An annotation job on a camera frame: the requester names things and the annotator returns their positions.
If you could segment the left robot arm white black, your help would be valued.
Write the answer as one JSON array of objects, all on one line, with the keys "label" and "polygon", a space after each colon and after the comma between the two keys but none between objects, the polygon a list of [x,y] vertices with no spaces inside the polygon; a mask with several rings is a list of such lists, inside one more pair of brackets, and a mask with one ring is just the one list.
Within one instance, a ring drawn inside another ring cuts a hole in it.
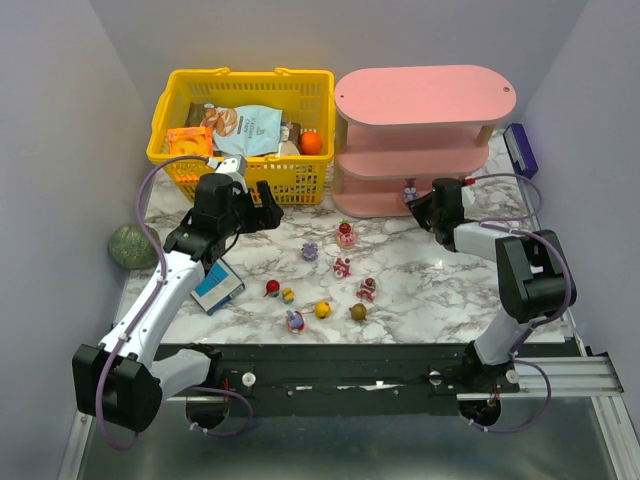
[{"label": "left robot arm white black", "polygon": [[161,340],[184,301],[226,251],[229,237],[280,225],[282,208],[267,181],[256,184],[260,202],[231,174],[200,178],[193,208],[167,237],[155,274],[125,315],[96,346],[81,345],[72,358],[80,412],[136,434],[146,430],[162,404],[203,384],[216,355],[190,347],[156,360]]}]

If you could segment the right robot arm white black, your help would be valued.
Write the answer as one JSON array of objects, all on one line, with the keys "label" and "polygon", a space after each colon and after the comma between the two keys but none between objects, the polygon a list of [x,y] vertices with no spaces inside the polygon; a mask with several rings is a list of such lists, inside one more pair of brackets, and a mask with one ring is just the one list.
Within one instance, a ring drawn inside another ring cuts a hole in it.
[{"label": "right robot arm white black", "polygon": [[479,374],[511,362],[538,327],[564,315],[577,289],[560,242],[551,230],[510,228],[505,220],[466,217],[462,190],[473,178],[440,178],[430,193],[407,207],[441,246],[492,261],[501,307],[484,332],[465,349],[463,370]]}]

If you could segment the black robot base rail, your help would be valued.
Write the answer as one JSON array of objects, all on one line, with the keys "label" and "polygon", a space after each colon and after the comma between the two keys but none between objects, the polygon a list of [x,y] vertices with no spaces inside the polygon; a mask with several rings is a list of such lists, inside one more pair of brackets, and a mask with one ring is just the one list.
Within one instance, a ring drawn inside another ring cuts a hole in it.
[{"label": "black robot base rail", "polygon": [[465,345],[205,345],[209,388],[189,394],[195,416],[244,419],[428,414],[455,416],[458,398],[519,390],[513,363],[483,366]]}]

